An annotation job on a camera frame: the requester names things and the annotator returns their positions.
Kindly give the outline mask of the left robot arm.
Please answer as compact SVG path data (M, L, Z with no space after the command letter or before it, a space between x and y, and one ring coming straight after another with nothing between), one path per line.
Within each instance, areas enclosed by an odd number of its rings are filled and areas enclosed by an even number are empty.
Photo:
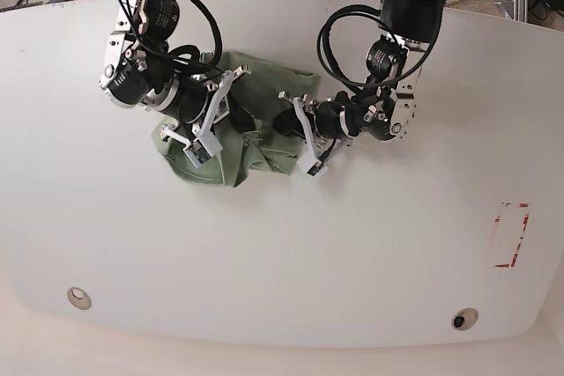
M311 146L322 139L331 145L368 133L388 142L398 137L405 121L400 115L413 99L421 67L437 42L446 0L382 0L377 10L352 4L335 11L321 28L316 42L320 64L345 89L329 100L280 113L273 128L283 136L298 136ZM330 32L344 18L367 18L383 35L367 52L367 78L349 79L330 45Z

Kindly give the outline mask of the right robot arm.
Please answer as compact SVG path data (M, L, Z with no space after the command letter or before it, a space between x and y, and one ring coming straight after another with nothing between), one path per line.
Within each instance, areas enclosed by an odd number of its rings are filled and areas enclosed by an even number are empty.
M222 149L217 124L229 121L244 133L253 130L255 122L231 93L249 69L219 68L223 55L219 25L201 0L189 1L211 28L209 59L195 45L170 47L181 18L178 0L117 0L120 10L108 40L100 88L120 107L141 106L167 116L161 138L175 140L205 161Z

